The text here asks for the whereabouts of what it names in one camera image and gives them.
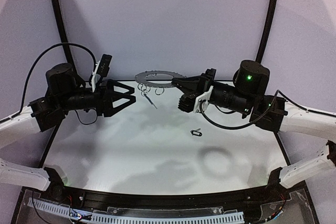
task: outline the white robot arm segment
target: white robot arm segment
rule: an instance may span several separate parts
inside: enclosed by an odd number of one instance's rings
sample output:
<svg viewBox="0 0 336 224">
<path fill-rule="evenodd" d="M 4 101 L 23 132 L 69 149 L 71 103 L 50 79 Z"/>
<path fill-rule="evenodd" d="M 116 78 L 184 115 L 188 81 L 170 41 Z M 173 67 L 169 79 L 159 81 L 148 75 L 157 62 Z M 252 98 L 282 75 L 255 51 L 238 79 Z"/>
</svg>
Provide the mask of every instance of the white robot arm segment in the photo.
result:
<svg viewBox="0 0 336 224">
<path fill-rule="evenodd" d="M 321 172 L 335 169 L 336 164 L 331 159 L 335 144 L 331 141 L 318 150 L 315 154 L 286 167 L 280 171 L 280 185 L 284 188 L 291 188 L 297 183 L 315 176 Z"/>
<path fill-rule="evenodd" d="M 0 148 L 22 139 L 24 136 L 40 132 L 30 107 L 24 107 L 15 118 L 0 124 Z M 7 162 L 0 158 L 0 183 L 27 186 L 46 190 L 50 184 L 48 173 L 40 168 L 30 168 Z"/>
<path fill-rule="evenodd" d="M 304 111 L 297 106 L 286 102 L 285 111 L 288 112 L 281 122 L 281 132 L 298 132 L 317 136 L 327 140 L 336 140 L 336 114 L 305 107 Z"/>
</svg>

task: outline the white cable tray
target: white cable tray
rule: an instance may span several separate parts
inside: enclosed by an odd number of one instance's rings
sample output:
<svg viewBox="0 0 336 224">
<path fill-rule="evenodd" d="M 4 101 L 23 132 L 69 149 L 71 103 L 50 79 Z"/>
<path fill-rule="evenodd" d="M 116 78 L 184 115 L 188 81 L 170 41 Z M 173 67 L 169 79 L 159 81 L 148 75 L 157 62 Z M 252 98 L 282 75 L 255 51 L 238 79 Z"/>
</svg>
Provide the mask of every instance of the white cable tray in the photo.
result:
<svg viewBox="0 0 336 224">
<path fill-rule="evenodd" d="M 69 207 L 55 205 L 42 200 L 34 199 L 35 207 L 39 211 L 48 212 L 53 215 L 70 218 Z M 28 200 L 28 206 L 34 207 L 32 198 Z M 92 224 L 244 224 L 243 212 L 232 214 L 222 214 L 195 218 L 136 218 L 113 216 L 108 214 L 92 213 L 91 220 L 82 220 L 82 222 Z"/>
</svg>

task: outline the white backdrop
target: white backdrop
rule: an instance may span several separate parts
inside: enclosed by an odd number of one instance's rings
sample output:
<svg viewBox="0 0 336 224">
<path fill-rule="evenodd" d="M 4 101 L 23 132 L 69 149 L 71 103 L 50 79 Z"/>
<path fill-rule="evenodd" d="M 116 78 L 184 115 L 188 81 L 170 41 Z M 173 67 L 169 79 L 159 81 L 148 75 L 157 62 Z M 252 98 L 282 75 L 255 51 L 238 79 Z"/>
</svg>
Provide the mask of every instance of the white backdrop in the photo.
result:
<svg viewBox="0 0 336 224">
<path fill-rule="evenodd" d="M 232 79 L 258 51 L 268 0 L 60 0 L 69 38 L 97 57 L 114 56 L 111 76 L 145 70 Z M 81 73 L 91 65 L 76 57 Z"/>
</svg>

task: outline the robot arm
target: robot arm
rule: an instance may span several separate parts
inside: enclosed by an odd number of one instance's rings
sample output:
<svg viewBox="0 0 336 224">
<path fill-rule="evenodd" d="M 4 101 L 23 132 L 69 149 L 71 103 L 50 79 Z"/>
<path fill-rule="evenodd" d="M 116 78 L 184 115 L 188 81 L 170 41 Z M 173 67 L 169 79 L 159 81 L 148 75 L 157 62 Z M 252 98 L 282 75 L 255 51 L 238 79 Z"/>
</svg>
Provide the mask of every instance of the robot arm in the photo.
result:
<svg viewBox="0 0 336 224">
<path fill-rule="evenodd" d="M 0 148 L 22 139 L 24 136 L 43 132 L 61 123 L 71 110 L 94 109 L 97 116 L 111 117 L 135 102 L 132 87 L 113 80 L 105 80 L 112 56 L 103 55 L 92 73 L 92 88 L 73 72 L 68 63 L 59 64 L 46 73 L 48 92 L 45 97 L 32 101 L 17 116 L 0 120 Z M 125 93 L 114 91 L 122 87 Z M 114 101 L 128 101 L 113 106 Z M 51 183 L 62 184 L 55 170 L 31 168 L 7 162 L 0 158 L 0 183 L 26 186 L 45 191 Z"/>
<path fill-rule="evenodd" d="M 243 118 L 251 114 L 249 124 L 221 126 L 223 129 L 243 129 L 255 124 L 266 131 L 299 132 L 329 140 L 312 156 L 273 170 L 269 186 L 281 185 L 288 189 L 309 177 L 336 168 L 336 144 L 332 142 L 336 140 L 335 113 L 305 108 L 284 98 L 265 95 L 269 70 L 255 61 L 241 62 L 234 76 L 234 87 L 214 81 L 215 73 L 215 69 L 208 69 L 200 76 L 173 78 L 172 85 L 184 93 L 178 103 L 180 110 L 199 113 L 213 104 L 241 113 Z"/>
<path fill-rule="evenodd" d="M 272 171 L 278 176 L 270 176 L 269 184 L 274 183 L 272 179 L 278 179 L 279 184 L 288 189 L 307 178 L 336 168 L 336 144 L 330 141 L 336 140 L 335 114 L 312 108 L 305 109 L 307 110 L 285 102 L 285 111 L 288 114 L 283 117 L 279 131 L 298 132 L 329 139 L 329 141 L 309 157 Z"/>
<path fill-rule="evenodd" d="M 5 147 L 26 135 L 40 132 L 32 109 L 24 107 L 21 114 L 0 124 L 0 148 Z M 49 175 L 42 168 L 30 168 L 7 162 L 0 158 L 0 183 L 20 185 L 44 191 L 50 184 Z"/>
</svg>

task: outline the metal washer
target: metal washer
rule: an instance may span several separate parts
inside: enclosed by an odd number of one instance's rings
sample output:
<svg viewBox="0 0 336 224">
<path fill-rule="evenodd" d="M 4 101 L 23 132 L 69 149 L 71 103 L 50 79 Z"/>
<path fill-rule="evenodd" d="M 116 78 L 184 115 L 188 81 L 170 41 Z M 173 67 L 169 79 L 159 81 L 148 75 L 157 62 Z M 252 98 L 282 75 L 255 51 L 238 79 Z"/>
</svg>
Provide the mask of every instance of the metal washer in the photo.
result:
<svg viewBox="0 0 336 224">
<path fill-rule="evenodd" d="M 135 76 L 135 81 L 139 84 L 146 85 L 151 88 L 162 88 L 162 89 L 167 89 L 167 88 L 173 88 L 174 86 L 171 83 L 154 83 L 151 81 L 146 80 L 147 76 L 150 75 L 155 75 L 155 74 L 166 74 L 168 76 L 172 76 L 173 78 L 185 78 L 185 76 L 175 73 L 175 72 L 170 72 L 170 71 L 163 71 L 163 70 L 152 70 L 152 71 L 145 71 L 142 73 L 138 73 Z"/>
</svg>

